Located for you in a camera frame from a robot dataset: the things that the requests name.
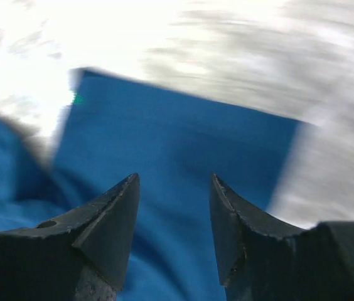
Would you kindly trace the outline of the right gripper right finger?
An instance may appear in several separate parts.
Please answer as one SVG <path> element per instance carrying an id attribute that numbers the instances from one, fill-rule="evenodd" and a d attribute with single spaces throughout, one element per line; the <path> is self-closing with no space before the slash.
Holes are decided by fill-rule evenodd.
<path id="1" fill-rule="evenodd" d="M 354 300 L 354 221 L 304 230 L 241 198 L 218 176 L 210 216 L 228 300 Z"/>

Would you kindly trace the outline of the blue t-shirt with print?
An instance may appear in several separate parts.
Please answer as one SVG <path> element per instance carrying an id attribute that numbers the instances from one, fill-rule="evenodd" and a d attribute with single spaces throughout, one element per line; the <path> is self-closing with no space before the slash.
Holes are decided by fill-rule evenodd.
<path id="1" fill-rule="evenodd" d="M 44 171 L 0 121 L 0 230 L 33 227 L 138 173 L 123 300 L 224 300 L 209 214 L 217 174 L 266 209 L 293 119 L 81 71 L 77 102 Z"/>

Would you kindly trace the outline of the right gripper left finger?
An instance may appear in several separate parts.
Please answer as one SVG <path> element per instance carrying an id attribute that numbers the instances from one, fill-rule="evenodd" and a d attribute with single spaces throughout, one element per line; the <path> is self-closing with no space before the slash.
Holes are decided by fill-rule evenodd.
<path id="1" fill-rule="evenodd" d="M 139 176 L 35 228 L 0 231 L 0 300 L 115 300 L 124 286 Z"/>

